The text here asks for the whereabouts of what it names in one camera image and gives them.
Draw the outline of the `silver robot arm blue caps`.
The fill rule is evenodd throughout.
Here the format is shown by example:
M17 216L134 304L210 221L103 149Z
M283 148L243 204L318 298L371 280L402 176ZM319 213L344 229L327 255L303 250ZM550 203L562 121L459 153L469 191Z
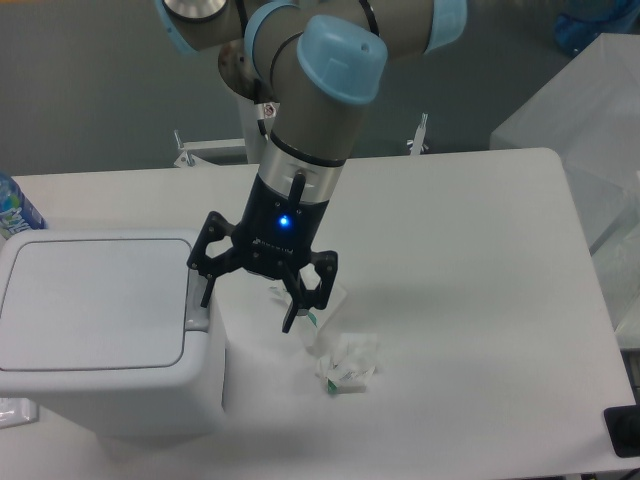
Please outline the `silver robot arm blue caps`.
M242 41L258 82L278 104L241 220L209 213L187 264L209 285L239 269L283 282L289 330L329 302L338 255L312 244L386 64L456 41L467 4L160 1L156 9L181 50Z

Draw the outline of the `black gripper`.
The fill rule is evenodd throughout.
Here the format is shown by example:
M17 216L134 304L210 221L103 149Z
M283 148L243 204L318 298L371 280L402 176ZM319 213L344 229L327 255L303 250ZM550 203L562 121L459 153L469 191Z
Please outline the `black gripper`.
M208 214L187 259L187 266L206 280L201 308L209 306L216 280L238 270L242 263L250 273L283 281L291 297L283 333L290 332L303 311L327 307L338 271L338 253L311 251L328 203L303 201L305 190L306 175L302 172L285 184L284 193L273 190L257 176L236 226L219 212ZM215 257L207 254L210 244L231 236L233 247ZM307 288L301 276L308 265L319 277L313 289Z

